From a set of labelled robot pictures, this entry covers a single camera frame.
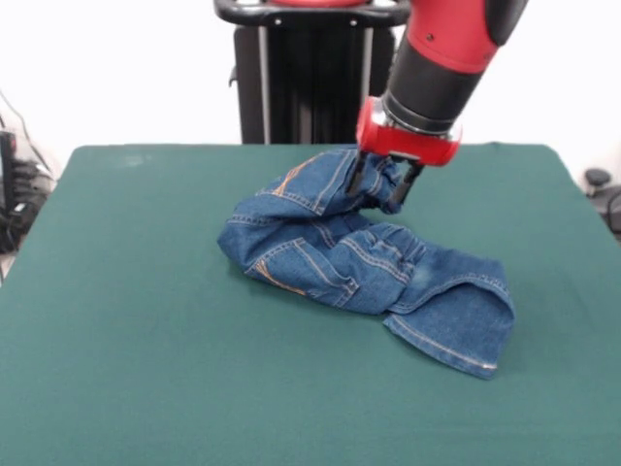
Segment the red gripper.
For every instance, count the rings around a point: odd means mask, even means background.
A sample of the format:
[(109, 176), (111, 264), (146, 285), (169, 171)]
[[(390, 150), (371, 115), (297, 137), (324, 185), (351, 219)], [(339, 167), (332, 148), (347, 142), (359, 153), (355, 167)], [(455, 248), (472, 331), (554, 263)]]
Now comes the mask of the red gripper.
[(461, 139), (460, 125), (453, 126), (447, 133), (440, 135), (403, 128), (389, 118), (379, 97), (369, 96), (357, 121), (356, 140), (359, 151), (354, 157), (346, 193), (366, 194), (369, 191), (370, 153), (401, 157), (413, 160), (391, 196), (392, 203), (402, 205), (423, 171), (423, 165), (440, 167), (449, 163), (457, 153)]

